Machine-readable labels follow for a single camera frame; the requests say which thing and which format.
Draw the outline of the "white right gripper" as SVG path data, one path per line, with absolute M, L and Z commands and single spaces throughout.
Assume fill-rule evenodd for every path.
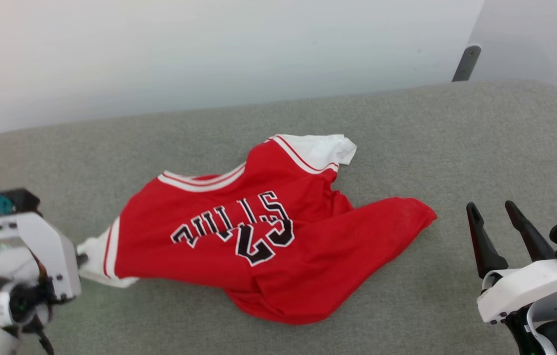
M 483 279 L 477 306 L 485 323 L 496 323 L 509 313 L 557 292 L 555 249 L 515 202 L 506 201 L 505 209 L 533 262 L 522 268 L 509 268 L 486 234 L 485 221 L 477 206 L 473 202 L 466 205 L 478 277 Z

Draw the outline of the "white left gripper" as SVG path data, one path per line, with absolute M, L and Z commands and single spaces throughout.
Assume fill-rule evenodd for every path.
M 88 261 L 71 241 L 35 212 L 0 216 L 0 276 L 49 282 L 51 301 L 67 302 L 82 293 L 79 269 Z

